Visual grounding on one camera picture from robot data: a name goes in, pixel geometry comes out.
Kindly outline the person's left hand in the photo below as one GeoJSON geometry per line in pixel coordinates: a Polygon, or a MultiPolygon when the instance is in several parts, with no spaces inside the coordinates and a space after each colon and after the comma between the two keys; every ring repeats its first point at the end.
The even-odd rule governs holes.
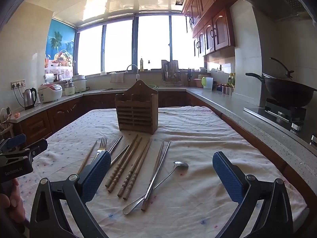
{"type": "Polygon", "coordinates": [[[9,218],[16,223],[25,221],[25,209],[20,197],[19,183],[15,178],[12,180],[11,195],[8,197],[1,193],[1,208],[5,209],[9,218]]]}

